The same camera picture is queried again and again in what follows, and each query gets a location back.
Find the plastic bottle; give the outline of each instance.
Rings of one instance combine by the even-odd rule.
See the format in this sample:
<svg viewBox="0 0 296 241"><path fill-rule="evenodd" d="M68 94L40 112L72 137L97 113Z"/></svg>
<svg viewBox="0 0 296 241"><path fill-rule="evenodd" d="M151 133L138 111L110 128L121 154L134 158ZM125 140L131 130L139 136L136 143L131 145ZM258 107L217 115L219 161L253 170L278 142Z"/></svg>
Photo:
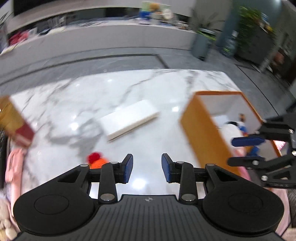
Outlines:
<svg viewBox="0 0 296 241"><path fill-rule="evenodd" d="M237 35L238 35L238 32L233 31L232 36L226 40L225 47L222 49L222 52L221 52L224 56L228 58L233 57L235 50L237 48L237 42L235 40Z"/></svg>

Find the orange box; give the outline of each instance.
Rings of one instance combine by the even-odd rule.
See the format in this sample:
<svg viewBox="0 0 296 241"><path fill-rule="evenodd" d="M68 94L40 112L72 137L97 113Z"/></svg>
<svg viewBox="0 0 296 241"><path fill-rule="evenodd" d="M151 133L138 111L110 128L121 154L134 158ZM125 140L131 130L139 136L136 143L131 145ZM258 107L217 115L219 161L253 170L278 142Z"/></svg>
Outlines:
<svg viewBox="0 0 296 241"><path fill-rule="evenodd" d="M193 95L180 122L201 167L214 163L243 176L242 168L227 165L232 154L219 132L227 121L239 121L240 113L245 114L248 133L260 128L262 119L242 92L198 91ZM274 142L268 140L260 145L258 154L266 160L281 156Z"/></svg>

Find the marble table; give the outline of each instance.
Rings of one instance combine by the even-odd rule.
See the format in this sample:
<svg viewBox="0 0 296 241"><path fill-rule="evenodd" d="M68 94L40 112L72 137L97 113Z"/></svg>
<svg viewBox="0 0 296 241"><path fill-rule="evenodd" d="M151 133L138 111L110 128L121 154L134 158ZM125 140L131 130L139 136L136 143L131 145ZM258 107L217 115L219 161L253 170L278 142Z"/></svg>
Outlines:
<svg viewBox="0 0 296 241"><path fill-rule="evenodd" d="M117 184L122 194L175 194L179 184L168 184L161 155L199 167L179 118L193 91L239 91L222 72L158 69L134 70L66 79L17 93L12 100L35 129L25 158L22 193L85 163L93 151L109 161L134 157L128 184ZM99 119L120 108L147 99L160 116L108 142ZM98 183L90 196L97 198ZM199 186L199 198L203 198Z"/></svg>

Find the white rectangular box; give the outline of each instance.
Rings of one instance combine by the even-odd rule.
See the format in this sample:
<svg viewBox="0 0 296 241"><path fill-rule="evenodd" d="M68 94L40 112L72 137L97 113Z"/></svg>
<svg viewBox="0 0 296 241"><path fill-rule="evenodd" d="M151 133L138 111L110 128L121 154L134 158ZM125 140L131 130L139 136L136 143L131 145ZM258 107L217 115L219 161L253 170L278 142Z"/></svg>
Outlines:
<svg viewBox="0 0 296 241"><path fill-rule="evenodd" d="M110 141L156 118L158 114L159 111L148 100L142 100L102 117L100 123Z"/></svg>

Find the white plush toy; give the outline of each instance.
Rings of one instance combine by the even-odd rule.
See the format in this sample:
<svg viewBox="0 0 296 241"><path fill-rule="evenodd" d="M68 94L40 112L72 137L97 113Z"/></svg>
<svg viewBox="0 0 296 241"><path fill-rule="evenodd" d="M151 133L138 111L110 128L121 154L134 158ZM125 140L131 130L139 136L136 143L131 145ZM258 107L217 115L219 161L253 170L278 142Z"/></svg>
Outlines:
<svg viewBox="0 0 296 241"><path fill-rule="evenodd" d="M17 232L10 222L7 202L0 198L0 241L13 240Z"/></svg>

